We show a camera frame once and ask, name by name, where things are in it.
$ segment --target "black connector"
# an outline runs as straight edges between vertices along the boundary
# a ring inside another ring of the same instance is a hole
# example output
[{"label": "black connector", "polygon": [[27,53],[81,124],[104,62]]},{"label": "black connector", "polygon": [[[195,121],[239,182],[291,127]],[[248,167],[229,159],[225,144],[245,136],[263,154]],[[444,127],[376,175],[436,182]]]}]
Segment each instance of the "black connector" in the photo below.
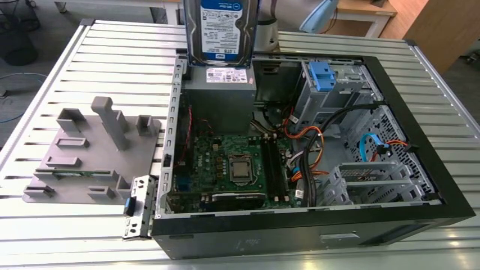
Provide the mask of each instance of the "black connector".
[{"label": "black connector", "polygon": [[413,153],[419,150],[419,146],[417,145],[413,145],[413,144],[408,144],[404,148],[404,152],[407,153]]},{"label": "black connector", "polygon": [[379,155],[384,155],[388,152],[392,152],[392,147],[389,145],[377,145],[376,146],[376,153]]},{"label": "black connector", "polygon": [[135,214],[135,204],[136,204],[136,197],[131,197],[125,201],[125,207],[123,209],[123,215],[125,217],[132,217]]}]

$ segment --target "white table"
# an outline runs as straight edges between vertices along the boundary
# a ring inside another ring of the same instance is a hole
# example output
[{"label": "white table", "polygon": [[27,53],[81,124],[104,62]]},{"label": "white table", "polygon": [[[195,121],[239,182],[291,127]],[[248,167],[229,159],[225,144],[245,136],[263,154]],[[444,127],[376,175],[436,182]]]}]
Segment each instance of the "white table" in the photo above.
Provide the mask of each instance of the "white table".
[{"label": "white table", "polygon": [[[37,1],[52,2],[52,0],[37,0]],[[157,15],[156,15],[157,11],[155,9],[164,8],[168,23],[173,25],[179,25],[177,10],[183,9],[181,2],[176,2],[176,1],[169,2],[164,0],[63,0],[61,2],[55,1],[55,5],[61,13],[67,12],[68,2],[148,7],[152,12],[153,22],[157,22]],[[392,12],[376,12],[371,14],[360,14],[360,13],[347,13],[340,11],[337,15],[337,19],[372,22],[365,37],[377,38],[381,34],[381,31],[388,23],[388,19],[391,18],[391,16],[392,16]]]},{"label": "white table", "polygon": [[[167,116],[181,26],[96,21],[80,26],[0,152],[0,267],[77,269],[477,269],[480,217],[421,232],[389,246],[239,258],[171,261],[153,240],[123,242],[120,205],[27,204],[31,182],[61,108],[92,115],[97,95],[124,115]],[[280,33],[283,52],[376,56],[480,214],[480,129],[421,52],[399,40]],[[152,173],[160,172],[157,147]]]}]

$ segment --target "side panel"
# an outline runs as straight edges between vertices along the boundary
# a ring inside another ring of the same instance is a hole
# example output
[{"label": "side panel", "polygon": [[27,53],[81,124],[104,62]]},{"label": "side panel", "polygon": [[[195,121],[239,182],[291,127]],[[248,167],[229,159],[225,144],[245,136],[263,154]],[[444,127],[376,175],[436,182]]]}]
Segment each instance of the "side panel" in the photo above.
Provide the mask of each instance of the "side panel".
[{"label": "side panel", "polygon": [[433,223],[413,221],[343,224],[155,236],[172,259],[229,257],[309,250],[355,248],[397,241]]}]

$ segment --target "gray plastic post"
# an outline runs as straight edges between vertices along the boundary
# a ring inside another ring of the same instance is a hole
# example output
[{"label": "gray plastic post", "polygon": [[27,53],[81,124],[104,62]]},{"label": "gray plastic post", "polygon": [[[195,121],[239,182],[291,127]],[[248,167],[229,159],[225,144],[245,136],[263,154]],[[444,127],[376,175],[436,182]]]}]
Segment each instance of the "gray plastic post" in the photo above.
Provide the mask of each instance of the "gray plastic post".
[{"label": "gray plastic post", "polygon": [[112,110],[112,104],[113,102],[109,97],[95,97],[91,108],[101,118],[107,133],[117,149],[123,151],[128,148],[128,140],[123,133],[121,124],[117,121],[117,114]]},{"label": "gray plastic post", "polygon": [[135,125],[140,136],[153,136],[157,132],[153,124],[153,118],[149,115],[139,115]]},{"label": "gray plastic post", "polygon": [[123,132],[127,132],[128,131],[128,123],[125,120],[125,116],[123,115],[121,111],[113,111],[113,112],[117,115],[117,122],[120,124],[121,130],[123,130]]},{"label": "gray plastic post", "polygon": [[79,121],[85,121],[85,117],[83,116],[79,109],[63,109],[59,117],[57,123],[71,137],[83,137],[83,134],[76,126]]}]

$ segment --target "wd hard drive label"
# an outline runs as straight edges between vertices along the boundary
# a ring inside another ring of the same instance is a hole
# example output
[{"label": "wd hard drive label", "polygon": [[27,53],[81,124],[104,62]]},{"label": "wd hard drive label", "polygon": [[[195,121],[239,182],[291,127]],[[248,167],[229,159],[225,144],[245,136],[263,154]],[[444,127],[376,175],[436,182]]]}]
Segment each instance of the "wd hard drive label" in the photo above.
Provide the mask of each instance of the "wd hard drive label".
[{"label": "wd hard drive label", "polygon": [[239,54],[243,5],[233,1],[201,1],[201,51],[209,59],[231,60]]},{"label": "wd hard drive label", "polygon": [[247,70],[232,67],[209,67],[207,83],[247,83]]}]

